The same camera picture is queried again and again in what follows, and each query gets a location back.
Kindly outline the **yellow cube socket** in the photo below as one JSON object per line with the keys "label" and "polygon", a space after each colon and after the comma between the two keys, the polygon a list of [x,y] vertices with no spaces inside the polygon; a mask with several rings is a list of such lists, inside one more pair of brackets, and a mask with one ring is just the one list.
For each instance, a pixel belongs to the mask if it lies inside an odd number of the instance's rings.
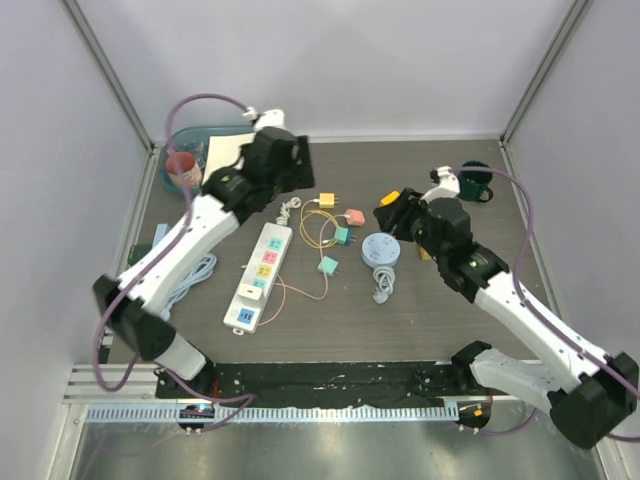
{"label": "yellow cube socket", "polygon": [[392,191],[379,201],[379,206],[380,207],[387,206],[395,202],[399,196],[400,196],[400,193],[398,191]]}

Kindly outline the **light blue round socket base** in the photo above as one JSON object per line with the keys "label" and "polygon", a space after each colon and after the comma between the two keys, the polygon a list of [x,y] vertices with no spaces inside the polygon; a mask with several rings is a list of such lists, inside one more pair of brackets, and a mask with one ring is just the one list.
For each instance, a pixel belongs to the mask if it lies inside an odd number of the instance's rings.
{"label": "light blue round socket base", "polygon": [[387,233],[368,235],[361,244],[362,261],[370,268],[394,267],[400,257],[399,242]]}

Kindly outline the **pink plug adapter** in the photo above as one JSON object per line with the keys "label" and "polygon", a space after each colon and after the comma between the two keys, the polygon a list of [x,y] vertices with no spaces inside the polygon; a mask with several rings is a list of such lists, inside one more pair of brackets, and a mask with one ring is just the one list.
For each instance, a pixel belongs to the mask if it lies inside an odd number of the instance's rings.
{"label": "pink plug adapter", "polygon": [[344,212],[344,219],[349,226],[361,227],[366,223],[366,218],[361,210],[347,209]]}

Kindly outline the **pale yellow USB charger plug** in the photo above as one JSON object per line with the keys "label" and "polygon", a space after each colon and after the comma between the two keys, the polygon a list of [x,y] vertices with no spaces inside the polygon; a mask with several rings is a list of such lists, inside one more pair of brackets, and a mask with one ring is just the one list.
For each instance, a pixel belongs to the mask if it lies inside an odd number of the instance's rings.
{"label": "pale yellow USB charger plug", "polygon": [[422,260],[428,261],[431,259],[431,256],[429,255],[429,253],[423,248],[419,249],[419,255]]}

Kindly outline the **orange USB charger plug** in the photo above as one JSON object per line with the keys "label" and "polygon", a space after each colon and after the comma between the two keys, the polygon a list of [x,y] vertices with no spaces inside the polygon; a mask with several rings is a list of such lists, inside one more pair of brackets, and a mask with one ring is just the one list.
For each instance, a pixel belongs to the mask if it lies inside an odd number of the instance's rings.
{"label": "orange USB charger plug", "polygon": [[335,193],[321,192],[312,202],[321,209],[333,209],[339,203],[339,198]]}

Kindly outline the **white power strip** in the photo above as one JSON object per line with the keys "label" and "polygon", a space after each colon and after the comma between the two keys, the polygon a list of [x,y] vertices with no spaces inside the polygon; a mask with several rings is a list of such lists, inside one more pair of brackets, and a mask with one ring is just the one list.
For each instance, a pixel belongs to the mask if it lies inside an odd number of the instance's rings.
{"label": "white power strip", "polygon": [[[230,327],[234,334],[253,334],[257,329],[292,235],[292,229],[287,226],[274,223],[263,226],[223,318],[223,324]],[[244,301],[240,298],[237,290],[242,283],[261,287],[262,301]]]}

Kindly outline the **teal USB charger plug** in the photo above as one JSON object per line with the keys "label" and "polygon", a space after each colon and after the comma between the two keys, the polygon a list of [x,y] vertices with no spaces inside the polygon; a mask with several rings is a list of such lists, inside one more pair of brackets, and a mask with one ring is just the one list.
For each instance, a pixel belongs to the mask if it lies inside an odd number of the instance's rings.
{"label": "teal USB charger plug", "polygon": [[338,245],[347,246],[355,240],[355,236],[350,227],[337,227],[333,236],[333,240]]}

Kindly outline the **white charger block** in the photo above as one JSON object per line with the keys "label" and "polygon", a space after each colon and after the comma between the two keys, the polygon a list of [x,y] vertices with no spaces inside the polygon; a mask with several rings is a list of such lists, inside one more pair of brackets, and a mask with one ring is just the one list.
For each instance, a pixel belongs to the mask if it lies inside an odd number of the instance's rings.
{"label": "white charger block", "polygon": [[242,283],[239,285],[237,295],[244,301],[261,302],[263,299],[263,289],[253,284]]}

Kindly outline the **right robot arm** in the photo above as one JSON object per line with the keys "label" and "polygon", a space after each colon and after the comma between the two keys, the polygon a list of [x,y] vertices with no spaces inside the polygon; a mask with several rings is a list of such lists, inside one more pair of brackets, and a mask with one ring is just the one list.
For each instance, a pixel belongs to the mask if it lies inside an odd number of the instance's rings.
{"label": "right robot arm", "polygon": [[523,363],[476,341],[454,357],[460,363],[451,371],[457,391],[472,395],[485,387],[517,397],[547,414],[582,449],[635,412],[638,363],[595,346],[531,295],[512,267],[474,239],[457,198],[405,189],[374,216],[383,232],[424,248],[449,288],[499,320],[540,361]]}

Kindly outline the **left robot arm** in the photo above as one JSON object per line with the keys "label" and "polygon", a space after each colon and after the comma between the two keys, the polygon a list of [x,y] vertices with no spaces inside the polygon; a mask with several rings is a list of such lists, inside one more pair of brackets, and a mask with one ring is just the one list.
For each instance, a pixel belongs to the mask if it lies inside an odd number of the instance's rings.
{"label": "left robot arm", "polygon": [[240,149],[241,165],[212,172],[174,228],[141,261],[112,279],[93,285],[102,314],[99,327],[113,332],[142,360],[178,377],[190,398],[205,397],[213,385],[210,359],[161,313],[169,295],[214,246],[278,195],[315,185],[309,139],[264,127]]}

